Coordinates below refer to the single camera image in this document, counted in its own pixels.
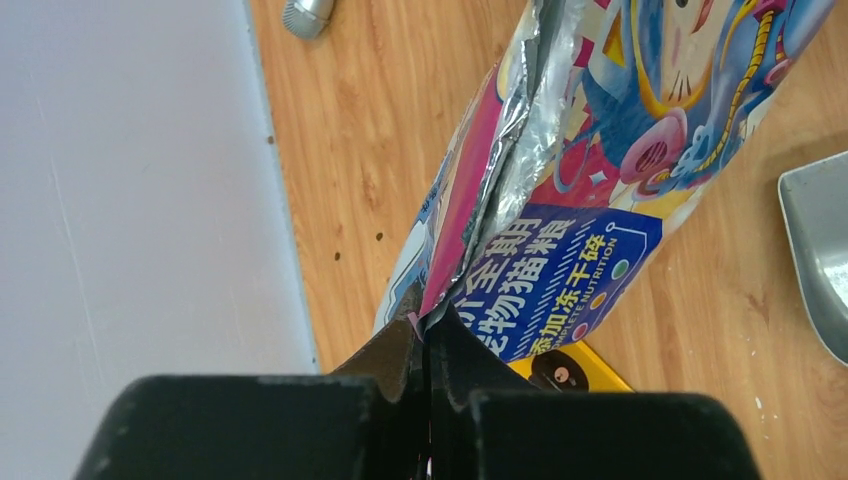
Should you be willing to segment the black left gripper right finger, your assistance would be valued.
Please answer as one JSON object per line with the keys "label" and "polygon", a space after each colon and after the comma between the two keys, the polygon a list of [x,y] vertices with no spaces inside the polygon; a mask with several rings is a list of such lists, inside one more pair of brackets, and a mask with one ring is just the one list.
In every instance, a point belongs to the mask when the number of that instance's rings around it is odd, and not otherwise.
{"label": "black left gripper right finger", "polygon": [[448,309],[425,320],[436,479],[757,479],[730,412],[683,392],[544,390]]}

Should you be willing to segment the silver metal hook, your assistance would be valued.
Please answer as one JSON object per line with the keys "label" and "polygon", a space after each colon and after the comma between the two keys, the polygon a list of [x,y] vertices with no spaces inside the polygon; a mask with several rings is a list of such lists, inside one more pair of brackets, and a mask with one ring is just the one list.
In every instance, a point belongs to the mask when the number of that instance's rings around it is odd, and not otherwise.
{"label": "silver metal hook", "polygon": [[802,303],[824,348],[847,363],[847,153],[777,182]]}

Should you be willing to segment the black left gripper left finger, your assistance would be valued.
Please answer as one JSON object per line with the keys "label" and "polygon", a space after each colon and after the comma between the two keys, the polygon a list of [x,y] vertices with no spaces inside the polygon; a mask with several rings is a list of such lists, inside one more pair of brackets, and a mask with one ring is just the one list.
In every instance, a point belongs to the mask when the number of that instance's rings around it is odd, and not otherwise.
{"label": "black left gripper left finger", "polygon": [[421,479],[421,344],[384,327],[326,375],[151,375],[112,402],[79,479]]}

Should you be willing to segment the colourful pet food bag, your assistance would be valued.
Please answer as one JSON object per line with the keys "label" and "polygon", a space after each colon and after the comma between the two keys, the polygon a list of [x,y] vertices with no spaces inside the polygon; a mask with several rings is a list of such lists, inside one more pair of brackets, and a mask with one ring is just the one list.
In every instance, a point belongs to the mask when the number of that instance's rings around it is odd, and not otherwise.
{"label": "colourful pet food bag", "polygon": [[765,116],[830,1],[531,1],[377,309],[512,362],[582,340]]}

